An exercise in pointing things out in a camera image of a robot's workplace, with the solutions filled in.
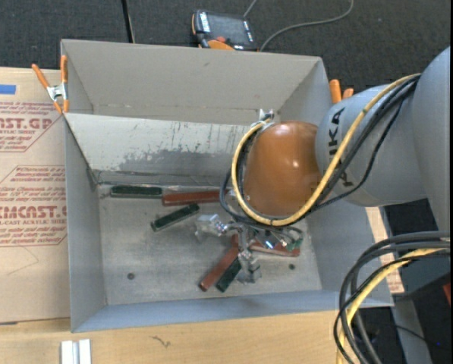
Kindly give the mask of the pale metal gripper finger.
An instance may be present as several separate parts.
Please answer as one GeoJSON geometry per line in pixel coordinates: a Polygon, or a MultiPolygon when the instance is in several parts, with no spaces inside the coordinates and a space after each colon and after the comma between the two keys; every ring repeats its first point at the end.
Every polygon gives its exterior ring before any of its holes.
{"type": "Polygon", "coordinates": [[[244,284],[256,283],[261,277],[260,263],[258,258],[248,249],[243,249],[238,254],[241,270],[238,273],[238,280],[244,284]]]}
{"type": "Polygon", "coordinates": [[[228,226],[222,223],[217,214],[200,215],[195,221],[195,226],[195,237],[199,242],[207,237],[222,237],[228,230],[228,226]]]}

